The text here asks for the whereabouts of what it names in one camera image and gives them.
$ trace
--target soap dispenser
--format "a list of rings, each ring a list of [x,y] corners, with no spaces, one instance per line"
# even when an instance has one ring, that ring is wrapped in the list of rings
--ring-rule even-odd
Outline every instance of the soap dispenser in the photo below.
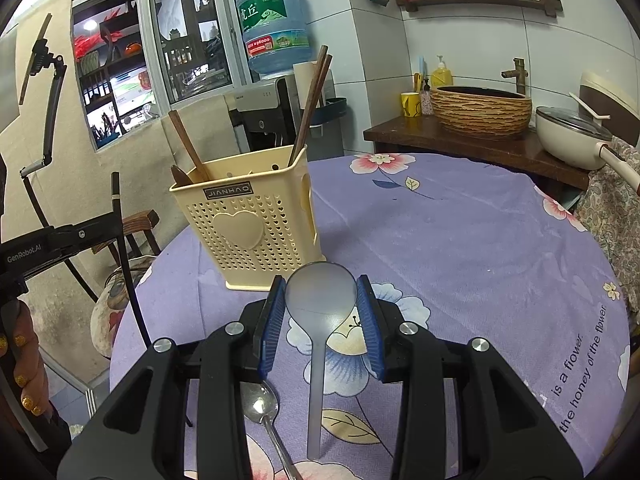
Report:
[[[438,56],[438,59],[440,60],[438,67],[431,74],[431,86],[434,88],[438,88],[439,86],[452,86],[453,76],[451,75],[451,70],[444,64],[442,56]]]

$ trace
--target blue gripper pad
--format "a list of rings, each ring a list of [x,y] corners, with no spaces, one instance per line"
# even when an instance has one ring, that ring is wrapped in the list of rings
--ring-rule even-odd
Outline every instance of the blue gripper pad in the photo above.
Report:
[[[367,346],[367,357],[369,357],[371,370],[375,377],[378,380],[382,380],[385,375],[385,352],[382,335],[371,305],[371,298],[375,301],[375,296],[366,275],[362,275],[357,279],[356,286],[358,289],[356,307],[360,317],[364,342]]]
[[[279,276],[276,277],[277,288],[275,292],[273,289],[269,293],[269,297],[266,301],[271,300],[271,311],[269,318],[262,332],[262,339],[260,340],[260,364],[258,365],[258,373],[260,378],[265,380],[271,369],[273,368],[273,360],[276,357],[276,350],[278,348],[278,339],[280,338],[280,329],[282,327],[282,320],[284,318],[285,301],[284,291],[286,282]]]

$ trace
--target floral tablecloth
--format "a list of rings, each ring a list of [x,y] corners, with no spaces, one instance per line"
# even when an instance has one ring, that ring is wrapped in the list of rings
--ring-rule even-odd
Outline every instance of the floral tablecloth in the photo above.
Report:
[[[327,259],[367,274],[377,297],[437,337],[491,341],[589,472],[622,403],[629,340],[615,276],[580,222],[525,175],[463,158],[361,155],[313,162],[309,170]],[[224,283],[184,230],[138,286],[152,339],[204,338],[266,296]],[[322,458],[307,462],[311,346],[285,316],[269,379],[280,396],[276,428],[305,479],[389,478],[401,386],[373,378],[359,325],[354,310],[328,341]],[[112,388],[143,350],[127,309],[113,349]],[[194,383],[192,420],[196,396]],[[284,479],[263,428],[247,422],[246,429],[254,478]],[[458,471],[452,433],[449,475]],[[196,469],[194,444],[187,428],[188,470]]]

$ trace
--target silver screw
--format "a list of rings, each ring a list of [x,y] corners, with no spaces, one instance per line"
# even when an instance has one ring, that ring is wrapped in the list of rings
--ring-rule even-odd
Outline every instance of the silver screw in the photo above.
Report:
[[[476,337],[471,342],[471,348],[473,348],[476,352],[486,352],[489,349],[489,346],[489,342],[482,337]]]
[[[400,332],[402,332],[404,335],[413,335],[418,332],[418,326],[411,321],[404,322],[402,323],[402,325],[400,325]]]
[[[154,343],[154,350],[161,354],[162,352],[166,352],[168,349],[170,349],[171,346],[172,343],[170,339],[158,339],[158,341]]]
[[[225,332],[229,335],[238,335],[244,331],[244,325],[238,321],[232,321],[225,326]]]

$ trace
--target heart-shaped emblem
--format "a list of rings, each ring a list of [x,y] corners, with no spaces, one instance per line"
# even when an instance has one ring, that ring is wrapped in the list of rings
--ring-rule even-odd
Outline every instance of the heart-shaped emblem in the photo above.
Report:
[[[264,234],[262,219],[251,211],[218,213],[213,217],[213,227],[231,245],[247,251],[259,244]]]

